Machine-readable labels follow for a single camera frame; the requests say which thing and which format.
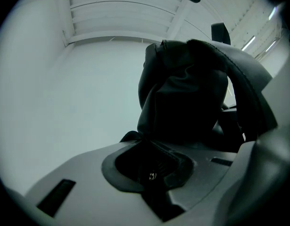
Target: white ceiling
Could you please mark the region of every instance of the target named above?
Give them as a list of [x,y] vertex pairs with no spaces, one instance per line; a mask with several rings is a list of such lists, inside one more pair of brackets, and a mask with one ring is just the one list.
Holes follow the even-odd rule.
[[224,22],[232,45],[256,57],[281,35],[281,20],[268,16],[267,0],[58,0],[68,43],[96,37],[126,36],[210,40],[211,24]]

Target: fluorescent light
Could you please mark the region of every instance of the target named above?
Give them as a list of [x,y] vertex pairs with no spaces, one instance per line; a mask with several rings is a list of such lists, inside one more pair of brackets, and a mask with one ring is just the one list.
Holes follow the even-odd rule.
[[275,14],[276,10],[277,10],[277,7],[274,7],[273,10],[272,10],[272,12],[271,12],[271,14],[270,14],[270,16],[268,17],[268,20],[271,20],[271,18]]
[[266,52],[269,51],[269,49],[273,46],[274,43],[276,43],[276,40],[271,44],[271,46],[268,47],[268,49],[266,50]]
[[244,51],[251,43],[252,43],[252,41],[254,41],[254,39],[255,39],[256,37],[255,36],[253,36],[251,39],[250,39],[250,41],[248,41],[247,42],[247,44],[246,45],[244,45],[243,46],[243,48],[241,49],[242,51]]

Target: black slot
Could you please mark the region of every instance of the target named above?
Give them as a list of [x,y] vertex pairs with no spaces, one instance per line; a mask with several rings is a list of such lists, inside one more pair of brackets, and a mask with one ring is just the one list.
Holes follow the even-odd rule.
[[37,208],[54,217],[65,198],[75,185],[74,181],[63,179],[51,192],[38,204]]
[[229,167],[233,163],[232,161],[228,161],[228,160],[217,158],[217,157],[214,157],[211,161],[218,163],[218,164],[221,164],[221,165],[224,165],[224,166],[229,166]]

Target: ceiling light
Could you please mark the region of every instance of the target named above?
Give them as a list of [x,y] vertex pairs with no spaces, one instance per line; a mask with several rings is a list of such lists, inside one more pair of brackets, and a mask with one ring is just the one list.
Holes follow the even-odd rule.
[[274,43],[276,43],[276,40],[271,44],[271,46],[268,47],[268,49],[266,50],[266,52],[269,51],[269,49],[273,46]]
[[246,45],[244,45],[243,47],[242,47],[242,51],[244,51],[251,43],[252,43],[252,41],[254,41],[254,39],[255,39],[256,37],[255,36],[253,36],[251,39],[250,39],[250,41],[248,41],[247,43],[246,43]]
[[276,10],[277,10],[277,7],[274,7],[273,10],[272,10],[272,12],[271,12],[271,14],[270,14],[270,16],[268,17],[268,20],[271,20],[271,18],[275,14]]

